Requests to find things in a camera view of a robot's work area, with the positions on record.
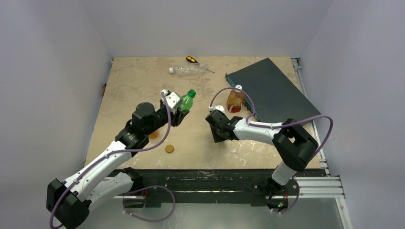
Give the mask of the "clear plastic bottle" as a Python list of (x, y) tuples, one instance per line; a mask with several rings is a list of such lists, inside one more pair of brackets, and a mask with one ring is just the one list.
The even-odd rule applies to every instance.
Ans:
[(169, 73), (177, 75), (202, 74), (206, 71), (206, 66), (203, 63), (178, 64), (169, 68)]

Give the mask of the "tea bottle with yellow-red label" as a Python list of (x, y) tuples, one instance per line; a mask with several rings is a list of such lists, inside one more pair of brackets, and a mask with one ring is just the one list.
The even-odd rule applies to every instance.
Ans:
[(241, 111), (241, 108), (245, 101), (245, 94), (241, 90), (232, 89), (227, 99), (227, 110), (231, 113), (237, 113)]

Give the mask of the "dark blue network switch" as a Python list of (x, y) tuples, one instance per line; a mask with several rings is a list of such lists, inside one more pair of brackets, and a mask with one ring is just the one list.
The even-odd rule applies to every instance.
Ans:
[(269, 59), (265, 58), (236, 72), (226, 74), (228, 83), (242, 89), (255, 105), (258, 121), (279, 123), (320, 115), (319, 110)]

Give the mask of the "green plastic bottle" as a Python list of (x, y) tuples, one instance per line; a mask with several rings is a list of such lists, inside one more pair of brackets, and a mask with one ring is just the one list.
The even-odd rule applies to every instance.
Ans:
[(183, 111), (189, 111), (192, 106), (193, 106), (193, 99), (196, 96), (196, 91), (193, 89), (190, 89), (187, 94), (183, 95), (182, 98), (182, 103), (180, 105), (180, 109)]

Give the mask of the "orange juice bottle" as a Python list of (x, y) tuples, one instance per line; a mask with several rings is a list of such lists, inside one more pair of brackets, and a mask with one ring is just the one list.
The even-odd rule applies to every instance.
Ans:
[(149, 134), (149, 138), (155, 139), (159, 136), (159, 134), (160, 134), (159, 130), (156, 130), (156, 131), (152, 132), (151, 134)]

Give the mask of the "orange bottle cap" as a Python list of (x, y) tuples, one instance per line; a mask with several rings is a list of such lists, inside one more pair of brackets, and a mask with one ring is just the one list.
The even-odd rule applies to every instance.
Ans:
[(166, 146), (165, 146), (165, 151), (166, 151), (167, 153), (172, 153), (172, 152), (174, 152), (174, 146), (173, 146), (173, 145), (166, 145)]

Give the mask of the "aluminium frame rail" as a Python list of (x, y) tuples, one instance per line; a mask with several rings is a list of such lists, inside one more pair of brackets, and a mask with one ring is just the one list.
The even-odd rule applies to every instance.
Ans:
[[(306, 92), (304, 83), (303, 83), (303, 79), (301, 76), (301, 67), (299, 65), (298, 62), (298, 58), (292, 58), (292, 65), (294, 68), (294, 72), (297, 78), (297, 81), (299, 83), (299, 87), (301, 92), (304, 94), (304, 96), (308, 99), (308, 94)], [(326, 176), (325, 177), (319, 177), (319, 178), (314, 178), (314, 177), (310, 177), (309, 179), (303, 179), (303, 178), (299, 178), (299, 182), (303, 182), (302, 184), (304, 185), (304, 188), (311, 188), (311, 189), (316, 189), (316, 188), (327, 188), (330, 189), (329, 191), (319, 191), (320, 193), (322, 193), (323, 195), (338, 195), (338, 197), (340, 197), (340, 195), (344, 196), (344, 191), (342, 189), (342, 184), (340, 181), (339, 177), (331, 177), (330, 176), (330, 172), (329, 172), (329, 168), (328, 168), (328, 164), (327, 164), (327, 160), (325, 157), (325, 154), (323, 152), (323, 149), (321, 149), (318, 154), (317, 154), (317, 158), (319, 159), (321, 168), (325, 170)]]

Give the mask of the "yellow-black screwdriver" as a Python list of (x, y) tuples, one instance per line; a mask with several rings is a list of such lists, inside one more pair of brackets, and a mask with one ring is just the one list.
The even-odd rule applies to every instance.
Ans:
[(211, 73), (215, 73), (215, 71), (209, 69), (206, 64), (201, 63), (201, 62), (198, 62), (195, 58), (193, 58), (193, 57), (191, 57), (191, 56), (186, 56), (186, 60), (187, 60), (189, 63), (195, 64), (196, 66), (199, 66), (199, 67), (201, 67), (201, 68), (204, 67), (207, 71), (209, 71), (209, 72), (211, 72)]

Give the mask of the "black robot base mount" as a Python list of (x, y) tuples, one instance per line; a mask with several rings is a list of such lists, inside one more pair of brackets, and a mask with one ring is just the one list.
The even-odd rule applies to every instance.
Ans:
[(304, 188), (299, 178), (325, 177), (321, 169), (299, 172), (284, 186), (270, 177), (272, 169), (116, 169), (108, 178), (128, 173), (135, 179), (132, 190), (146, 187), (125, 197), (128, 208), (159, 208), (163, 203), (184, 204), (248, 204), (252, 207), (286, 209), (293, 199), (305, 192), (316, 195), (315, 189)]

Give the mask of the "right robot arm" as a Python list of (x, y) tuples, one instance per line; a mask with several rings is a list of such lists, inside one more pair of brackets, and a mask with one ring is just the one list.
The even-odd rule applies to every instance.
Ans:
[(245, 118), (234, 116), (228, 119), (224, 112), (214, 109), (205, 120), (210, 126), (214, 142), (227, 140), (252, 140), (272, 145), (282, 161), (273, 171), (268, 188), (280, 194), (287, 188), (287, 182), (297, 172), (305, 170), (316, 155), (318, 142), (294, 119), (283, 123), (247, 122)]

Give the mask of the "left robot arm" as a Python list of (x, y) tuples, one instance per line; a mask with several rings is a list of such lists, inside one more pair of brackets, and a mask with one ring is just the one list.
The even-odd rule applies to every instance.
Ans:
[(158, 145), (146, 147), (149, 135), (165, 125), (179, 126), (190, 112), (180, 104), (173, 100), (161, 101), (160, 108), (155, 110), (149, 102), (140, 103), (104, 152), (65, 180), (50, 182), (46, 198), (46, 208), (51, 213), (50, 228), (57, 227), (53, 223), (57, 219), (61, 223), (58, 228), (75, 229), (91, 211), (115, 196), (144, 194), (148, 189), (159, 188), (158, 185), (145, 186), (144, 177), (131, 167), (122, 169), (114, 177), (110, 174), (137, 153), (157, 148)]

